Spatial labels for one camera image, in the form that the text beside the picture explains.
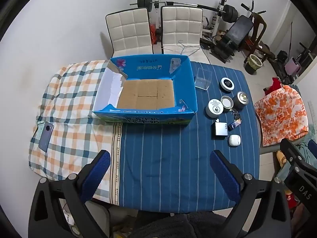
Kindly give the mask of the white earbuds case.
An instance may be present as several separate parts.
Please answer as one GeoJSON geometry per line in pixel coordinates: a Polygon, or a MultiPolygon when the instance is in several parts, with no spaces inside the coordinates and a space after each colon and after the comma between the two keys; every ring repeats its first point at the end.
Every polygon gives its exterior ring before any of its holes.
{"type": "Polygon", "coordinates": [[[241,144],[241,137],[237,134],[232,134],[228,138],[230,147],[238,147],[241,144]]]}

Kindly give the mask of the keychain with keys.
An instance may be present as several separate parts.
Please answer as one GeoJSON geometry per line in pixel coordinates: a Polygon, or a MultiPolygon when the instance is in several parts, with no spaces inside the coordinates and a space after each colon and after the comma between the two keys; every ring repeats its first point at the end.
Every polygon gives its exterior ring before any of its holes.
{"type": "Polygon", "coordinates": [[[235,119],[235,120],[241,119],[238,110],[236,110],[235,108],[232,108],[232,109],[231,109],[231,112],[232,112],[232,115],[234,115],[234,119],[235,119]]]}

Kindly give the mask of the grey tin gold top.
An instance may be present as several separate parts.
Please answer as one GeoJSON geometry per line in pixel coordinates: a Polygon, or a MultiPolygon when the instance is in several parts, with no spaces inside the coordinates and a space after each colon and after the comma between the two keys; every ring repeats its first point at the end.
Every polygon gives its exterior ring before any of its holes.
{"type": "Polygon", "coordinates": [[[239,91],[233,97],[233,102],[234,102],[234,107],[240,110],[240,109],[243,109],[249,103],[249,98],[245,92],[239,91]]]}

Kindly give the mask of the grey 65W charger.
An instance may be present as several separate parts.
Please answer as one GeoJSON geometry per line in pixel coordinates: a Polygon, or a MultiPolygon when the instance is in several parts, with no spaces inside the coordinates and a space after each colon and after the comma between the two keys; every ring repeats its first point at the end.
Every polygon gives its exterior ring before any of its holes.
{"type": "Polygon", "coordinates": [[[227,123],[220,122],[219,119],[217,119],[214,123],[214,134],[215,136],[227,136],[228,135],[228,127],[227,123]]]}

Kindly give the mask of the tin lid white inside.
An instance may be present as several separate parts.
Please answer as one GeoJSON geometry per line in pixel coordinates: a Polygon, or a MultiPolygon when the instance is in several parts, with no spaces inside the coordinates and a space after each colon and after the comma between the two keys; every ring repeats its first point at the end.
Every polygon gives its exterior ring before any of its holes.
{"type": "Polygon", "coordinates": [[[222,96],[220,101],[223,105],[223,110],[230,111],[234,106],[234,102],[229,96],[222,96]]]}

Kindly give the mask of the black white round tin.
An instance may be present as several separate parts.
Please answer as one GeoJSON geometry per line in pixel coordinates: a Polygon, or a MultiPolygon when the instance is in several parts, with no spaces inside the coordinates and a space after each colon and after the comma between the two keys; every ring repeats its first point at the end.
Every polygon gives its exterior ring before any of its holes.
{"type": "Polygon", "coordinates": [[[235,88],[234,83],[231,79],[228,77],[223,77],[220,82],[220,87],[225,91],[225,92],[232,92],[235,88]]]}

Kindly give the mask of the clear acrylic box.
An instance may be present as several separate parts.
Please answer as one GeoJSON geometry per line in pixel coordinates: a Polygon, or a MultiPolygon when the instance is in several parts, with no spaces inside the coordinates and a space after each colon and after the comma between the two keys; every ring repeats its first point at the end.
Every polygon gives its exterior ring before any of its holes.
{"type": "Polygon", "coordinates": [[[212,72],[208,69],[198,68],[195,76],[195,87],[207,91],[211,85],[212,72]]]}

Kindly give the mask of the orange floral cushion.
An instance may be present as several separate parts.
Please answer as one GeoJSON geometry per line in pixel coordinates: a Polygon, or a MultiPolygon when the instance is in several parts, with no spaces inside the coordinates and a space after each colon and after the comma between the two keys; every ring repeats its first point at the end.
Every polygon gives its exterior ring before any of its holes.
{"type": "Polygon", "coordinates": [[[262,146],[269,147],[283,138],[297,141],[308,134],[308,117],[299,92],[288,85],[269,93],[254,104],[260,120],[262,146]]]}

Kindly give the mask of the red cloth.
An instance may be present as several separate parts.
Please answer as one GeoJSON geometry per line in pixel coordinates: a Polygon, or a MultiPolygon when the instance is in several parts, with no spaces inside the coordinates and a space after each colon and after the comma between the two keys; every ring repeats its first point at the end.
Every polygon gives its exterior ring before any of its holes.
{"type": "Polygon", "coordinates": [[[280,89],[282,86],[281,80],[278,77],[273,77],[271,86],[263,89],[264,94],[267,96],[273,91],[280,89]]]}

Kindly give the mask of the dark smartphone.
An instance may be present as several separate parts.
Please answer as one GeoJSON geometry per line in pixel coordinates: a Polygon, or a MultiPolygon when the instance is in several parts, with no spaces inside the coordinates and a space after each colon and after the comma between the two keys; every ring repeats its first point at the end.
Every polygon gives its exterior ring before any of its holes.
{"type": "Polygon", "coordinates": [[[47,152],[49,141],[53,133],[54,125],[52,123],[46,122],[39,141],[39,148],[47,152]]]}

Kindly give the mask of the pink container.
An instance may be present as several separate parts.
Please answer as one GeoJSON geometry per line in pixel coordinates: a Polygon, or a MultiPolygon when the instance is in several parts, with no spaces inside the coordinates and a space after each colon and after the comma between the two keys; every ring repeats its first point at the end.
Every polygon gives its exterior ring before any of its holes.
{"type": "Polygon", "coordinates": [[[301,70],[301,66],[296,58],[292,57],[285,65],[285,71],[289,76],[296,76],[301,70]]]}

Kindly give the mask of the dark waste bin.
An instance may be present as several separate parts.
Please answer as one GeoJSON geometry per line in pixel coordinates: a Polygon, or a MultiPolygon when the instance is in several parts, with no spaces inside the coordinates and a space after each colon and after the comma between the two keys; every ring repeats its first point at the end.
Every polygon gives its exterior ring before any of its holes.
{"type": "Polygon", "coordinates": [[[254,75],[258,69],[263,66],[262,61],[254,54],[251,54],[247,58],[247,62],[245,64],[245,71],[250,74],[254,75]]]}

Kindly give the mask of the plaid checkered cloth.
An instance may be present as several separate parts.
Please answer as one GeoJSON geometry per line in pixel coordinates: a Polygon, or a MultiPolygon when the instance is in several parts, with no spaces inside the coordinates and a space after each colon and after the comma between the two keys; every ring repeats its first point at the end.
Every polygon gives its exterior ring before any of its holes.
{"type": "Polygon", "coordinates": [[[71,173],[79,173],[101,150],[106,150],[111,165],[94,197],[118,205],[122,124],[106,123],[92,111],[107,63],[70,64],[52,77],[36,116],[29,167],[49,180],[63,180],[71,173]],[[44,152],[39,141],[46,122],[52,123],[54,129],[44,152]]]}

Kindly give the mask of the blue striped tablecloth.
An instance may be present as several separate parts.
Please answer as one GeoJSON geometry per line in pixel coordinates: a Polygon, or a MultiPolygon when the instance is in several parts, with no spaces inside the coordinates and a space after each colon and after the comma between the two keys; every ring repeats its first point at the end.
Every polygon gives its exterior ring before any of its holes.
{"type": "Polygon", "coordinates": [[[221,98],[219,82],[228,77],[235,91],[249,93],[243,72],[226,67],[193,63],[211,73],[207,90],[197,90],[198,111],[187,125],[124,124],[120,148],[119,205],[144,211],[186,213],[232,207],[209,162],[220,150],[241,172],[259,176],[260,145],[253,103],[240,110],[242,120],[233,134],[238,147],[227,138],[212,135],[213,120],[205,113],[207,103],[221,98]]]}

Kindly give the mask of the brown wooden chair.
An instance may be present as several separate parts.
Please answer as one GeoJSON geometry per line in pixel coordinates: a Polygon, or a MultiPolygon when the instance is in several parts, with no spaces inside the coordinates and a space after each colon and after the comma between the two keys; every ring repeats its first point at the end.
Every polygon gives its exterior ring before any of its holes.
{"type": "Polygon", "coordinates": [[[246,6],[244,3],[241,3],[243,9],[250,12],[249,20],[253,23],[253,33],[252,36],[247,35],[244,39],[244,43],[242,48],[245,48],[249,51],[249,54],[244,60],[244,63],[247,62],[248,58],[254,54],[255,51],[259,51],[263,54],[261,59],[264,62],[266,59],[274,59],[275,55],[270,51],[269,46],[267,46],[264,42],[262,42],[262,37],[267,28],[267,23],[261,16],[261,14],[266,13],[266,10],[262,10],[259,12],[254,12],[254,0],[252,0],[251,7],[246,6]]]}

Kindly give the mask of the black weight bench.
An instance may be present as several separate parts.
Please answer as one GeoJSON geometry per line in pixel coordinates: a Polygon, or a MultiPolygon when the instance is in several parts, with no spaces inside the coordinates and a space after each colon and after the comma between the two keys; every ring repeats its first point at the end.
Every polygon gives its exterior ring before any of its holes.
{"type": "Polygon", "coordinates": [[[212,37],[215,44],[211,47],[210,54],[226,63],[239,50],[253,25],[250,17],[240,16],[227,32],[212,37]]]}

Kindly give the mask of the blue cardboard milk box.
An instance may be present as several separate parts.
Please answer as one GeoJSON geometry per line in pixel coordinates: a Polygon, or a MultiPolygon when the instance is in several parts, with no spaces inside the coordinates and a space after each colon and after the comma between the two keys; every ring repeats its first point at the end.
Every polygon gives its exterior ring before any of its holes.
{"type": "Polygon", "coordinates": [[[144,54],[111,58],[92,111],[110,123],[187,125],[198,111],[189,57],[144,54]]]}

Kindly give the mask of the barbell with weight rack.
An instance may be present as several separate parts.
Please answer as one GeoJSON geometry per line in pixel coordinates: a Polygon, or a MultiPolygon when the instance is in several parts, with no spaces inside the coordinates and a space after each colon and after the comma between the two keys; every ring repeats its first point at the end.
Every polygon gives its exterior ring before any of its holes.
{"type": "Polygon", "coordinates": [[[234,6],[227,4],[227,0],[219,0],[216,8],[209,7],[207,5],[201,4],[192,4],[192,3],[183,3],[183,2],[175,2],[175,1],[160,1],[160,0],[137,0],[136,3],[130,3],[130,6],[136,6],[138,8],[147,8],[149,12],[155,8],[155,12],[158,13],[158,9],[160,7],[185,7],[190,9],[202,9],[214,12],[214,16],[212,18],[211,30],[212,34],[216,36],[219,22],[222,20],[226,23],[235,23],[239,17],[238,11],[234,6]]]}

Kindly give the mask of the right white padded chair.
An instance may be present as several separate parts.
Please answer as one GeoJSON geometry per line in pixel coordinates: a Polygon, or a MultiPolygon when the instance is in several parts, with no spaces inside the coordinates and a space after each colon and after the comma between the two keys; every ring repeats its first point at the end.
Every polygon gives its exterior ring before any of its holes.
{"type": "MultiPolygon", "coordinates": [[[[182,40],[185,44],[201,45],[202,16],[202,9],[161,7],[161,44],[175,44],[182,40]]],[[[210,63],[202,48],[189,59],[193,62],[210,63]]]]}

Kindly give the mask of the white padded chair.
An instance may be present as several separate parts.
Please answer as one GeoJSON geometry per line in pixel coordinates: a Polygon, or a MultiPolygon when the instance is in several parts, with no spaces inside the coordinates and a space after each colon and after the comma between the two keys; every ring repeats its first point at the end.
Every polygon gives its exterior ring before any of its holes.
{"type": "MultiPolygon", "coordinates": [[[[202,9],[161,7],[161,44],[175,44],[182,40],[185,44],[201,45],[202,16],[202,9]]],[[[189,59],[193,62],[210,63],[202,48],[189,59]]]]}
{"type": "Polygon", "coordinates": [[[105,16],[105,22],[113,57],[153,53],[147,8],[110,13],[105,16]]]}

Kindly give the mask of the left white padded chair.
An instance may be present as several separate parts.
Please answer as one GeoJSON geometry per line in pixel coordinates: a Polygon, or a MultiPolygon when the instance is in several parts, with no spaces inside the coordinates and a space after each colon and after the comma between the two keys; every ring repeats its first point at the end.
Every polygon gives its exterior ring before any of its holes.
{"type": "Polygon", "coordinates": [[[113,57],[153,53],[147,8],[110,13],[105,16],[105,22],[113,57]]]}

